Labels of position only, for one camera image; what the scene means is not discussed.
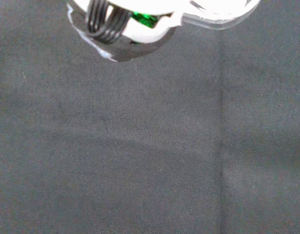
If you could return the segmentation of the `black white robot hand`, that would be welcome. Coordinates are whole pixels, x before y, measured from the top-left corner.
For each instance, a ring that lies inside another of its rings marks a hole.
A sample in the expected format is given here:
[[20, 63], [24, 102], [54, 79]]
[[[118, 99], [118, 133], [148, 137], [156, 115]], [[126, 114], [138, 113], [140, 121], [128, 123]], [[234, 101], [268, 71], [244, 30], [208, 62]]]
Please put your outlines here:
[[67, 17], [101, 57], [129, 61], [157, 51], [181, 26], [187, 0], [69, 0]]

